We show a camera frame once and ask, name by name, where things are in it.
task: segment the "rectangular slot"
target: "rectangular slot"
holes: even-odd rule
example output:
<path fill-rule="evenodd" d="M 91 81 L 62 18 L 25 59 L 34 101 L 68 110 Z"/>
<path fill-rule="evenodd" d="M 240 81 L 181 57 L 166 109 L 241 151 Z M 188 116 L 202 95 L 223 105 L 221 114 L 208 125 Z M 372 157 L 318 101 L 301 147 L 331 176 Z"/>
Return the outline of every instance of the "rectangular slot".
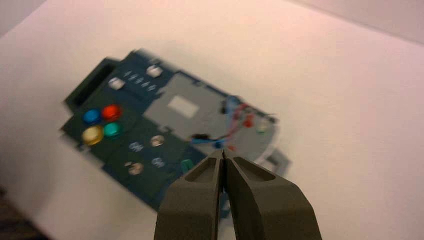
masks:
<path fill-rule="evenodd" d="M 84 86 L 79 94 L 73 99 L 73 104 L 80 107 L 90 97 L 90 95 L 96 90 L 96 88 L 105 80 L 109 74 L 114 71 L 115 67 L 112 65 L 105 65 L 100 71 L 91 79 L 90 82 Z"/>
<path fill-rule="evenodd" d="M 191 119 L 199 110 L 198 105 L 180 95 L 175 95 L 171 99 L 171 101 L 168 103 L 168 108 L 176 111 L 188 119 Z"/>

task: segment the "green led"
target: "green led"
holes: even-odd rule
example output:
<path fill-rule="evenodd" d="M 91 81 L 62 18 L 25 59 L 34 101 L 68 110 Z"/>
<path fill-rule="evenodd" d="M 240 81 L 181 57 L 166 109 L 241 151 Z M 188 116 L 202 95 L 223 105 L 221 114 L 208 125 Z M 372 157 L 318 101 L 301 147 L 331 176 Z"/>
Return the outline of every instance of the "green led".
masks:
<path fill-rule="evenodd" d="M 120 131 L 121 131 L 121 126 L 116 122 L 108 123 L 103 128 L 103 133 L 108 138 L 118 136 Z"/>

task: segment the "gray plastic tool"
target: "gray plastic tool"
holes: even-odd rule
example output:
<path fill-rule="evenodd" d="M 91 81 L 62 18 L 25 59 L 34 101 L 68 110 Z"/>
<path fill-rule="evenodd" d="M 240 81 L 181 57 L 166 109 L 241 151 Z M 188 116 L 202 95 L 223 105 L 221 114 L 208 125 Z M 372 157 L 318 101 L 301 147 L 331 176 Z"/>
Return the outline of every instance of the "gray plastic tool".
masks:
<path fill-rule="evenodd" d="M 169 187 L 154 240 L 216 240 L 223 189 L 238 240 L 322 239 L 314 209 L 298 186 L 224 149 Z"/>

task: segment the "yellow button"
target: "yellow button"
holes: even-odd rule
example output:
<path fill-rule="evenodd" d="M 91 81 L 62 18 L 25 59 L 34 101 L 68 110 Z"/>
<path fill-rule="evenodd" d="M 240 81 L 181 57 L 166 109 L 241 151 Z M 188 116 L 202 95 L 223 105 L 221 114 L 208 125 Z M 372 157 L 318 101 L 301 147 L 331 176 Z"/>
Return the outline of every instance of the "yellow button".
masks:
<path fill-rule="evenodd" d="M 91 126 L 82 133 L 82 140 L 87 145 L 94 145 L 103 139 L 103 128 L 99 125 Z"/>

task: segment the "white backdrop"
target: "white backdrop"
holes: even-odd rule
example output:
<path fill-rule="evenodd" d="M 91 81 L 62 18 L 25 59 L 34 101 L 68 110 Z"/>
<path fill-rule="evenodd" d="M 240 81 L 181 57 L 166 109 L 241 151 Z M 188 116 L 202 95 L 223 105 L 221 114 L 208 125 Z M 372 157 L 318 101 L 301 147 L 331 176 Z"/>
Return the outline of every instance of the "white backdrop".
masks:
<path fill-rule="evenodd" d="M 0 0 L 0 37 L 22 22 L 46 0 Z"/>
<path fill-rule="evenodd" d="M 424 237 L 422 45 L 283 0 L 50 0 L 0 39 L 0 185 L 55 239 L 153 239 L 58 130 L 93 67 L 138 48 L 277 114 L 323 239 Z"/>
<path fill-rule="evenodd" d="M 423 0 L 290 0 L 351 23 L 424 44 Z"/>

